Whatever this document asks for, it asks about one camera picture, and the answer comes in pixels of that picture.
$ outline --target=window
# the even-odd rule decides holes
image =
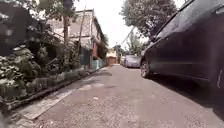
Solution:
[[[180,14],[177,13],[162,29],[162,31],[158,34],[157,37],[163,38],[172,33],[179,26],[179,18]]]
[[[180,12],[180,27],[187,27],[196,21],[203,13],[217,5],[216,0],[192,0]]]

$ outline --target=curb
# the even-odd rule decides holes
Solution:
[[[6,111],[12,111],[14,109],[17,109],[17,108],[23,106],[23,105],[29,104],[32,101],[42,99],[43,97],[49,95],[50,93],[55,92],[55,91],[57,91],[61,88],[64,88],[64,87],[68,86],[69,84],[71,84],[75,81],[79,81],[81,79],[84,79],[85,77],[94,74],[95,72],[99,71],[102,68],[104,68],[104,67],[101,67],[99,69],[95,69],[95,70],[92,70],[92,71],[83,70],[83,72],[86,72],[86,73],[79,78],[76,78],[76,79],[73,79],[73,80],[67,80],[67,81],[64,81],[64,82],[60,82],[58,84],[58,86],[51,87],[49,89],[43,90],[43,91],[41,91],[41,92],[39,92],[39,93],[37,93],[37,94],[27,98],[27,99],[22,100],[22,101],[15,101],[14,103],[8,103],[8,104],[6,103],[5,110]]]

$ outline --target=building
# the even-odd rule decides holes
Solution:
[[[113,65],[117,62],[117,52],[113,49],[108,50],[107,52],[107,65]]]
[[[94,10],[77,11],[75,14],[76,20],[70,19],[68,27],[70,43],[79,40],[81,32],[81,64],[87,65],[89,68],[99,67],[99,60],[104,59],[99,53],[105,47],[105,37],[99,22],[95,16]],[[49,20],[52,30],[63,37],[63,22],[58,20]]]

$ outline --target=tire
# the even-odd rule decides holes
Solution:
[[[146,61],[146,60],[142,61],[141,65],[140,65],[140,69],[141,69],[141,76],[143,78],[151,78],[154,74],[150,69],[148,61]]]

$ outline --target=paved alley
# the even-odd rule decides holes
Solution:
[[[219,93],[119,65],[83,80],[36,121],[42,128],[223,128]]]

